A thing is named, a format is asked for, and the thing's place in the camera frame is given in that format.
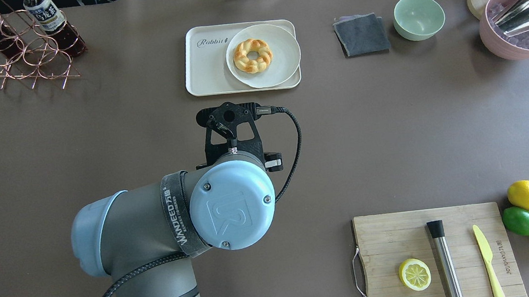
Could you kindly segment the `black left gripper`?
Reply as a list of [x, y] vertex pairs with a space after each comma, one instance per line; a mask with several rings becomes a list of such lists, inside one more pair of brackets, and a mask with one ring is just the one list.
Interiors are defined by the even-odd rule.
[[282, 171], [284, 169], [283, 157], [280, 153], [266, 155], [265, 159], [262, 159], [254, 154], [220, 157], [218, 160], [215, 160], [213, 164], [208, 165], [207, 163], [203, 163], [199, 166], [196, 166], [196, 169], [200, 170], [209, 167], [214, 167], [215, 165], [221, 164], [223, 162], [233, 160], [248, 161], [250, 163], [254, 163], [255, 165], [262, 167], [264, 171], [268, 172]]

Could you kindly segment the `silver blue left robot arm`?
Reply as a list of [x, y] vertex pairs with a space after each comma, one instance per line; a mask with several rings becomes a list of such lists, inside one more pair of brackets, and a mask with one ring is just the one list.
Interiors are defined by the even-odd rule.
[[91, 276], [110, 276], [102, 297], [200, 297], [191, 259], [210, 248], [245, 249], [268, 231], [279, 195], [268, 177], [282, 159], [231, 149], [195, 172], [85, 206], [72, 248]]

